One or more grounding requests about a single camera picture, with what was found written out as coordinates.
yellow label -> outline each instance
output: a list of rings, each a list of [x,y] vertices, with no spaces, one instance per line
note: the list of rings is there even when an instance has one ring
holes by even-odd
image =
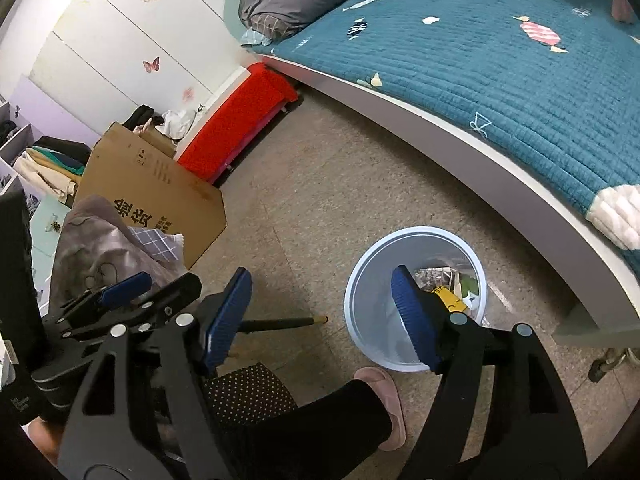
[[[437,294],[438,297],[445,304],[449,312],[464,312],[466,309],[466,305],[457,297],[453,292],[451,292],[445,286],[437,286],[432,290],[434,294]]]

white wardrobe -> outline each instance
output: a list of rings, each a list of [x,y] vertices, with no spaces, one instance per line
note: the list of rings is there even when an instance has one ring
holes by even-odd
[[[225,0],[72,0],[29,78],[98,134],[141,104],[198,108],[255,58],[221,19]]]

red stool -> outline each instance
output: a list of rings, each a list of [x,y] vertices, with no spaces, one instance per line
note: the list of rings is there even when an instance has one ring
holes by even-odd
[[[248,68],[251,75],[198,132],[178,164],[213,183],[282,108],[298,99],[287,80],[263,63]]]

folded clothes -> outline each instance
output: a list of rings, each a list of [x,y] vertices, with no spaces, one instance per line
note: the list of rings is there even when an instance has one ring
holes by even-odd
[[[62,173],[39,165],[28,153],[14,162],[14,170],[39,190],[55,196],[64,203],[67,195],[76,192],[76,183]]]
[[[86,165],[91,155],[91,149],[82,142],[74,142],[73,140],[56,139],[55,137],[42,136],[34,143],[34,146],[41,148],[49,148],[57,152],[64,153],[78,162]]]
[[[58,173],[66,176],[69,180],[73,180],[76,184],[80,184],[82,182],[82,177],[67,171],[65,168],[53,162],[49,157],[43,155],[38,150],[34,148],[27,148],[26,153],[36,162],[37,164],[49,168],[50,170],[57,171]]]
[[[49,148],[41,148],[40,146],[33,146],[33,149],[40,152],[47,158],[50,158],[52,162],[55,162],[57,165],[65,168],[70,173],[80,176],[84,173],[84,164],[68,155],[65,155],[64,153],[50,150]]]

metal screw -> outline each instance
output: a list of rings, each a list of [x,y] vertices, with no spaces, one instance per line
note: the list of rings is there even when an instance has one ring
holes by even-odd
[[[453,312],[449,316],[449,321],[454,325],[464,325],[466,323],[466,316],[462,312]]]
[[[120,337],[121,335],[125,335],[126,332],[127,332],[127,327],[124,326],[122,323],[113,325],[110,331],[111,335],[114,337]]]
[[[531,334],[533,334],[533,329],[529,325],[520,323],[516,326],[516,332],[523,337],[529,337]]]
[[[193,323],[193,314],[180,314],[180,316],[175,318],[175,322],[178,326],[188,326]]]

